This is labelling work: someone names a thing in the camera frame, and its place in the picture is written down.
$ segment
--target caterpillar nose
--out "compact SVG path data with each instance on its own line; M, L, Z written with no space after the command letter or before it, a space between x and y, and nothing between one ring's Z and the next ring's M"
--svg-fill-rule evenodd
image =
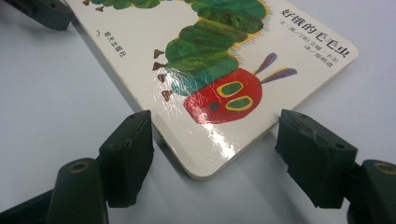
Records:
M219 108L219 103L218 102L214 102L212 104L209 105L210 109L215 111Z

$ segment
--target black object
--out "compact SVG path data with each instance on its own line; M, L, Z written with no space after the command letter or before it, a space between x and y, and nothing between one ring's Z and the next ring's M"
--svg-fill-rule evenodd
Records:
M350 224L396 224L396 166L355 162L358 150L307 115L282 110L276 152L288 173L320 208L351 205Z
M59 0L5 0L17 10L44 26L62 31L67 29L73 12Z
M50 190L0 214L1 224L106 224L110 207L135 204L153 158L151 116L128 117L99 149L99 157L63 166Z

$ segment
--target gray surface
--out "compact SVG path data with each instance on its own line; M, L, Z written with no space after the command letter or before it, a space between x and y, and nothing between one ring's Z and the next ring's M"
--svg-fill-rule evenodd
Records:
M396 163L396 2L292 0L353 42L360 56L298 108L359 149L357 162ZM100 52L74 22L53 32L0 1L0 211L53 188L58 169L95 158L133 111ZM275 154L276 132L214 179L190 179L156 137L137 205L110 209L116 223L347 223L313 207Z

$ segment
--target caterpillar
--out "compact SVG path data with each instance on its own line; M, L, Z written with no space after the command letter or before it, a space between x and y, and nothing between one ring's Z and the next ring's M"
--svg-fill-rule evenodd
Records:
M152 8L160 0L85 0L104 7ZM262 99L262 84L297 74L294 68L283 68L264 80L256 75L273 63L277 55L270 53L257 71L240 68L233 52L238 44L259 34L268 16L262 0L184 0L200 18L183 28L170 41L165 51L154 50L154 58L165 54L167 64L154 63L153 71L164 68L158 79L171 80L170 91L163 91L165 101L171 94L186 96L184 107L196 123L224 123L242 119Z

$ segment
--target children's book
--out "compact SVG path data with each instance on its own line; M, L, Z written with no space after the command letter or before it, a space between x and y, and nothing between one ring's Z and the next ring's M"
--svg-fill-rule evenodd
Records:
M66 0L186 172L206 180L358 56L284 0Z

